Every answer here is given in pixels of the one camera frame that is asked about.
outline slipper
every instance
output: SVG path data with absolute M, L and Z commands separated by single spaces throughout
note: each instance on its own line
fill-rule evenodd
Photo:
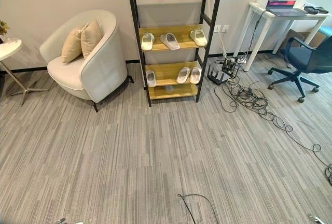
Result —
M 145 73 L 146 73 L 147 85 L 151 88 L 155 87 L 157 85 L 155 72 L 148 70 Z
M 190 75 L 190 83 L 192 83 L 192 84 L 199 83 L 199 81 L 201 79 L 201 72 L 202 72 L 202 69 L 200 69 L 199 67 L 193 67 L 191 70 L 191 75 Z
M 305 11 L 312 15 L 316 15 L 319 12 L 313 6 L 305 6 Z
M 190 67 L 181 68 L 180 72 L 178 72 L 178 76 L 176 78 L 177 83 L 185 83 L 190 74 Z
M 205 38 L 203 30 L 195 29 L 190 32 L 190 37 L 198 46 L 206 46 L 208 41 Z
M 323 7 L 321 6 L 318 6 L 315 8 L 316 10 L 319 11 L 319 13 L 322 13 L 322 14 L 328 14 L 328 10 L 325 10 Z
M 171 50 L 180 48 L 180 45 L 178 44 L 175 36 L 172 33 L 161 35 L 160 40 Z
M 152 33 L 144 33 L 144 35 L 142 36 L 142 50 L 144 51 L 148 51 L 148 50 L 152 50 L 153 44 L 155 41 L 155 37 Z

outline chair seat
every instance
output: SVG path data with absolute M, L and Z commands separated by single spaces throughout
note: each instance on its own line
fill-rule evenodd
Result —
M 68 64 L 62 63 L 62 57 L 58 57 L 47 64 L 47 71 L 58 84 L 73 90 L 84 90 L 79 78 L 83 62 L 83 55 Z
M 311 50 L 305 47 L 291 47 L 289 49 L 288 61 L 291 65 L 299 70 L 305 70 L 307 68 Z

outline white slipper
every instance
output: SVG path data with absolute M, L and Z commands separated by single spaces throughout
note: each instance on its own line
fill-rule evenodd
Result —
M 188 76 L 190 74 L 190 67 L 181 68 L 180 72 L 178 72 L 178 76 L 176 78 L 177 83 L 185 83 Z
M 202 69 L 200 69 L 199 67 L 193 67 L 191 70 L 191 75 L 190 75 L 190 83 L 192 83 L 192 84 L 199 83 L 199 81 L 201 79 L 201 72 L 202 72 Z
M 175 36 L 172 33 L 161 35 L 160 40 L 171 50 L 180 48 L 180 45 L 178 44 Z
M 155 41 L 155 36 L 152 33 L 144 33 L 144 35 L 142 36 L 142 43 L 141 43 L 142 50 L 144 51 L 152 50 L 154 41 Z
M 208 41 L 205 38 L 203 30 L 195 29 L 190 32 L 190 37 L 198 46 L 206 46 Z
M 146 73 L 147 85 L 151 88 L 155 87 L 157 85 L 155 72 L 148 70 L 145 73 Z

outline laptop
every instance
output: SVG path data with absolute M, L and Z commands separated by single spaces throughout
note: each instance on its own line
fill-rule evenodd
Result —
M 268 0 L 266 10 L 280 17 L 305 16 L 306 11 L 294 9 L 296 0 Z

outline white armchair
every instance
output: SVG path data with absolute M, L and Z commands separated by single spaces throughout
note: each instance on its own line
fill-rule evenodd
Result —
M 102 39 L 84 59 L 83 56 L 63 65 L 62 47 L 70 31 L 79 24 L 97 19 Z M 49 75 L 70 94 L 96 103 L 117 89 L 128 76 L 122 53 L 119 27 L 115 16 L 106 10 L 89 10 L 80 13 L 60 26 L 40 47 L 41 56 L 47 62 Z

